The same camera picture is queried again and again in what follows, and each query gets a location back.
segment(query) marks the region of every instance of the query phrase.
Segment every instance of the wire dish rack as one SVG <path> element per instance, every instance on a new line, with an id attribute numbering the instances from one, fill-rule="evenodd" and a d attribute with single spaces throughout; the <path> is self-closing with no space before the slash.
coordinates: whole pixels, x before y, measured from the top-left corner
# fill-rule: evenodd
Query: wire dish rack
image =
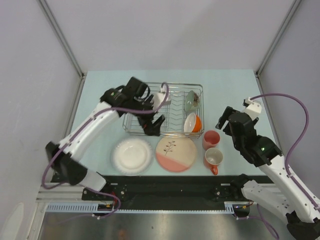
<path id="1" fill-rule="evenodd" d="M 146 83 L 150 88 L 151 94 L 158 93 L 162 84 L 161 82 Z M 165 121 L 160 128 L 161 136 L 199 138 L 205 131 L 204 91 L 202 85 L 187 83 L 168 83 L 168 85 L 171 104 L 163 106 L 154 116 L 154 120 L 158 119 L 162 114 L 165 116 Z M 185 111 L 185 101 L 190 91 L 194 91 L 200 97 L 200 106 L 197 110 L 193 111 L 193 113 L 199 116 L 202 122 L 202 127 L 199 132 L 184 132 L 185 120 L 187 116 L 192 113 L 192 111 Z M 129 113 L 124 116 L 123 128 L 125 132 L 131 135 L 145 135 L 139 125 L 138 119 Z"/>

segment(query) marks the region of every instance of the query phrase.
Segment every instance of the white plate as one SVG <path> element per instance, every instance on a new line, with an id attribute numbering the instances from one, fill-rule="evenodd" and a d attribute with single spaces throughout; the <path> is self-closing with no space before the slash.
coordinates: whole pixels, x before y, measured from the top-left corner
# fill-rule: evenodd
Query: white plate
<path id="1" fill-rule="evenodd" d="M 115 169 L 125 176 L 136 176 L 152 163 L 153 150 L 150 144 L 137 137 L 130 137 L 117 144 L 112 153 Z"/>

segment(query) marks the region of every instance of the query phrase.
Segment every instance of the gray wall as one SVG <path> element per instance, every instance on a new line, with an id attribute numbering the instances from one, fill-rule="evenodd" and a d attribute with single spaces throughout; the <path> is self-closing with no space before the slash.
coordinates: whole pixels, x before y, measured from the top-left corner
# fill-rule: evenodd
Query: gray wall
<path id="1" fill-rule="evenodd" d="M 79 78 L 35 0 L 1 1 L 0 39 L 0 231 L 24 203 L 22 240 L 48 164 L 45 145 L 63 136 Z"/>
<path id="2" fill-rule="evenodd" d="M 257 69 L 294 0 L 48 0 L 81 68 Z"/>
<path id="3" fill-rule="evenodd" d="M 305 103 L 310 124 L 292 155 L 291 166 L 320 197 L 320 1 L 302 2 L 261 75 L 265 93 L 296 96 Z M 300 135 L 305 115 L 290 99 L 269 97 L 268 103 L 285 153 Z"/>

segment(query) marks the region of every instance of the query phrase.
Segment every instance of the mug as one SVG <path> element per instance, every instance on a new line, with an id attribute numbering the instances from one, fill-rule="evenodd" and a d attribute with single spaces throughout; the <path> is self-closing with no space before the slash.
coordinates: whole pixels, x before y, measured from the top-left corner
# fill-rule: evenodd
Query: mug
<path id="1" fill-rule="evenodd" d="M 206 131 L 202 139 L 202 147 L 204 150 L 215 148 L 220 142 L 220 135 L 216 131 Z"/>
<path id="2" fill-rule="evenodd" d="M 204 165 L 211 170 L 213 175 L 218 175 L 218 166 L 222 163 L 224 155 L 222 152 L 215 148 L 209 148 L 205 151 L 203 163 Z"/>

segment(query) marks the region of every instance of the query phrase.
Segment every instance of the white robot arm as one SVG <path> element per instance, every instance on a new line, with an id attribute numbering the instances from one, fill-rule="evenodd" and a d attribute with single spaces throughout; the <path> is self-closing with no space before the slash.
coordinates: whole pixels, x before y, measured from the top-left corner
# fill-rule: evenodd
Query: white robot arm
<path id="1" fill-rule="evenodd" d="M 274 142 L 257 135 L 254 125 L 262 111 L 261 103 L 247 98 L 242 112 L 227 107 L 216 125 L 232 136 L 236 150 L 251 164 L 264 172 L 279 188 L 285 198 L 280 198 L 242 174 L 232 185 L 241 189 L 243 196 L 266 208 L 285 224 L 296 239 L 316 239 L 320 236 L 320 200 L 301 181 L 288 165 Z"/>
<path id="2" fill-rule="evenodd" d="M 126 86 L 107 90 L 92 113 L 74 132 L 58 144 L 49 142 L 46 145 L 49 165 L 43 176 L 52 167 L 66 177 L 70 185 L 80 184 L 94 191 L 100 191 L 106 185 L 106 179 L 79 163 L 92 141 L 105 126 L 126 113 L 132 113 L 138 118 L 146 135 L 159 136 L 165 117 L 162 115 L 153 122 L 154 115 L 163 105 L 168 105 L 170 102 L 169 86 L 166 83 L 162 84 L 158 93 L 150 94 L 147 84 L 132 77 Z M 42 186 L 46 188 L 44 177 Z"/>

